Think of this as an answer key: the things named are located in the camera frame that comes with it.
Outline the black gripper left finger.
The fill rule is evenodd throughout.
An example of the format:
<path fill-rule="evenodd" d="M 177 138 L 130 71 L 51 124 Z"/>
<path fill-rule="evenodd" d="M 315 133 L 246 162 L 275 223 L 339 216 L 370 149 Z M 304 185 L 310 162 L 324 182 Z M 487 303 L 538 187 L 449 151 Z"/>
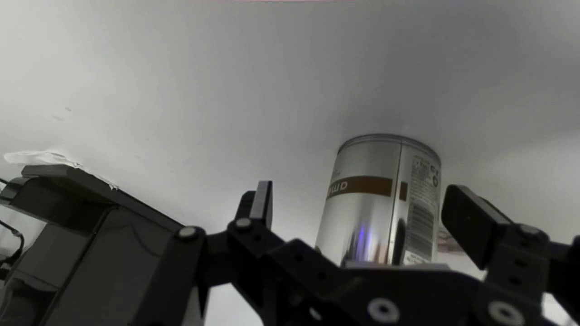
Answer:
<path fill-rule="evenodd" d="M 261 260 L 283 245 L 272 231 L 274 184 L 259 182 L 243 194 L 235 218 L 226 229 L 228 249 L 243 261 Z"/>

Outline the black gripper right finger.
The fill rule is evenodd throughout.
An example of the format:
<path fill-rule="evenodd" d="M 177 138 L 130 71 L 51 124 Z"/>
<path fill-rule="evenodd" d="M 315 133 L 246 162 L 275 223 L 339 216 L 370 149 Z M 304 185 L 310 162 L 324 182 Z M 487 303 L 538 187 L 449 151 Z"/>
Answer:
<path fill-rule="evenodd" d="M 446 189 L 442 223 L 486 281 L 518 296 L 551 294 L 580 301 L 578 247 L 562 245 L 535 227 L 511 222 L 462 185 Z"/>

